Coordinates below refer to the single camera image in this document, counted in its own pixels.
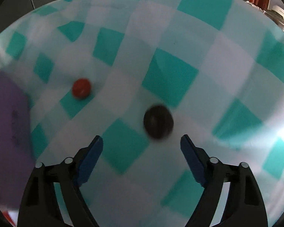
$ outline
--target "blue gripper pad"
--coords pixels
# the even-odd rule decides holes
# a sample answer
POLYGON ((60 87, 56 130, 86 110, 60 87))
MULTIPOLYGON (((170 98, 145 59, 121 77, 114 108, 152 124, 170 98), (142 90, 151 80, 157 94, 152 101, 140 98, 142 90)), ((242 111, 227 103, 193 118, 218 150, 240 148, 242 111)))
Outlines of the blue gripper pad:
POLYGON ((74 184, 81 186, 86 183, 103 151, 103 139, 98 136, 88 146, 89 150, 83 160, 80 161, 77 177, 74 184))
POLYGON ((197 183, 200 183, 203 187, 206 183, 205 179, 205 162, 200 160, 200 157, 197 156, 197 149, 203 150, 202 148, 197 148, 189 139, 188 135, 181 137, 180 142, 182 153, 186 159, 186 162, 195 178, 197 183))

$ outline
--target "red ball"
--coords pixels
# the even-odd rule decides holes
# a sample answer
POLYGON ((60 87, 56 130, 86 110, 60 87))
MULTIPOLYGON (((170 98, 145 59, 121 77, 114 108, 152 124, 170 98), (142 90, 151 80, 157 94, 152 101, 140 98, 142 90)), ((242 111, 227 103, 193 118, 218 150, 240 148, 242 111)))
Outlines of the red ball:
POLYGON ((84 99, 91 93, 91 83, 86 78, 80 78, 73 84, 72 93, 75 98, 84 99))

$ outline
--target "checkered tablecloth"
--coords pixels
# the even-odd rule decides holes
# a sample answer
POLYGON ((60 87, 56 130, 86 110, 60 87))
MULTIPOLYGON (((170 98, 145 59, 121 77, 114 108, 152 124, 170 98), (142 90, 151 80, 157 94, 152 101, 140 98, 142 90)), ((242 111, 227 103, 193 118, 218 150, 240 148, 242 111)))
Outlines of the checkered tablecloth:
POLYGON ((55 1, 0 34, 0 69, 30 98, 37 161, 60 163, 103 137, 81 187, 101 227, 185 226, 203 188, 183 134, 224 163, 250 165, 270 226, 283 212, 284 33, 241 0, 55 1), (77 101, 81 77, 93 94, 77 101), (156 103, 174 117, 162 142, 143 130, 156 103))

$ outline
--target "purple block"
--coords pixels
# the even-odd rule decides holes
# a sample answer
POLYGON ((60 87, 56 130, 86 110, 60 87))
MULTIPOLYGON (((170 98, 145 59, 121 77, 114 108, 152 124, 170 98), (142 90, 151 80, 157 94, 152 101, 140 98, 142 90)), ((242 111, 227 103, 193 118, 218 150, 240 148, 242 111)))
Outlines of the purple block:
POLYGON ((0 72, 0 206, 19 209, 34 164, 27 97, 0 72))

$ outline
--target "purple box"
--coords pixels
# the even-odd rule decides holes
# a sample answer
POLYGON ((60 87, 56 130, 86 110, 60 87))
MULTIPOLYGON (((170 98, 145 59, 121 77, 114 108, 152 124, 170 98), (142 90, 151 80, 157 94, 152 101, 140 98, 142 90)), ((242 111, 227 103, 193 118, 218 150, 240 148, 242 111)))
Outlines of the purple box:
POLYGON ((34 164, 27 97, 0 72, 0 207, 19 209, 34 164))

